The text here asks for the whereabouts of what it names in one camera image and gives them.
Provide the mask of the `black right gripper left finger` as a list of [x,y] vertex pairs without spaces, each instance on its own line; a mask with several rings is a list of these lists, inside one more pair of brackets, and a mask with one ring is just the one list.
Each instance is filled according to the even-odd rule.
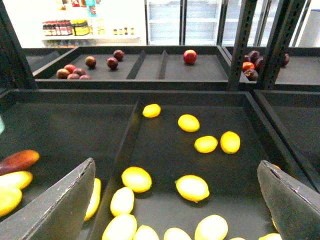
[[86,159],[0,223],[2,240],[75,240],[94,189],[95,161]]

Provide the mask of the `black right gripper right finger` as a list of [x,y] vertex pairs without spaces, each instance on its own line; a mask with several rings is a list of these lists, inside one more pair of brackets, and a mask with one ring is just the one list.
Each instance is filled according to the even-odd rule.
[[263,160],[257,168],[263,199],[283,240],[320,238],[320,194]]

